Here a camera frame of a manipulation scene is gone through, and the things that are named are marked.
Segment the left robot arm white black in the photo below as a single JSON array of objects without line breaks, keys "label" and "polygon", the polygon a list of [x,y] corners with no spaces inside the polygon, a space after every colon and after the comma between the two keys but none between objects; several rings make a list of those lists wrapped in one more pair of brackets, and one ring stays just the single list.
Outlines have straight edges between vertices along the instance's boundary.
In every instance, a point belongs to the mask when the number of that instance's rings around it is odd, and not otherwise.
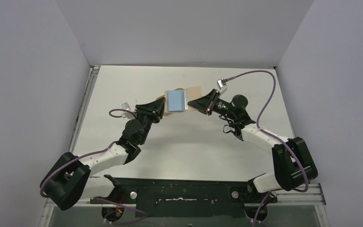
[{"label": "left robot arm white black", "polygon": [[114,118],[128,118],[122,135],[106,148],[75,156],[66,152],[60,156],[40,184],[40,195],[51,199],[61,210],[67,210],[80,199],[103,197],[109,203],[121,197],[119,184],[112,177],[94,175],[113,166],[133,161],[141,152],[151,126],[159,123],[164,115],[166,98],[148,104],[136,105],[130,110],[127,103],[112,109]]}]

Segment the beige leather card holder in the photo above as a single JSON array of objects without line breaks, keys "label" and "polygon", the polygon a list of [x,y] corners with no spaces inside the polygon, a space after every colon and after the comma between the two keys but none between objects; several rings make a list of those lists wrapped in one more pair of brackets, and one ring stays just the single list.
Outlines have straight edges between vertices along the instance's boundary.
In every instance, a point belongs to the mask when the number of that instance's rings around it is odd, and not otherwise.
[{"label": "beige leather card holder", "polygon": [[[189,87],[189,88],[177,88],[175,90],[182,90],[182,89],[187,91],[187,106],[188,106],[189,101],[195,100],[195,99],[198,99],[198,98],[202,97],[201,86],[195,86],[195,87]],[[183,113],[183,112],[170,113],[170,112],[167,111],[167,91],[164,92],[164,95],[159,97],[159,98],[162,98],[162,97],[166,98],[165,106],[164,106],[164,116],[170,115],[170,114]],[[185,112],[188,112],[188,111],[196,111],[196,110],[194,108],[192,108],[192,107],[188,107],[187,111],[185,111]]]}]

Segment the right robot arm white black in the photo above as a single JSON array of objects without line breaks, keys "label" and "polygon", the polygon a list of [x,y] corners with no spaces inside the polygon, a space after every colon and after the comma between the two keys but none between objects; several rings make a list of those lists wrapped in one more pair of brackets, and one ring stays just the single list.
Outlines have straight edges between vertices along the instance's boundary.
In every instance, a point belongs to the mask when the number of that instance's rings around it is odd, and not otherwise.
[{"label": "right robot arm white black", "polygon": [[268,191],[297,190],[318,177],[304,139],[278,136],[259,127],[246,111],[248,99],[245,96],[235,95],[231,102],[227,102],[220,98],[219,91],[213,89],[209,94],[189,101],[188,105],[205,115],[219,114],[236,138],[256,145],[271,156],[273,171],[255,177],[253,185],[247,188],[251,201],[260,201]]}]

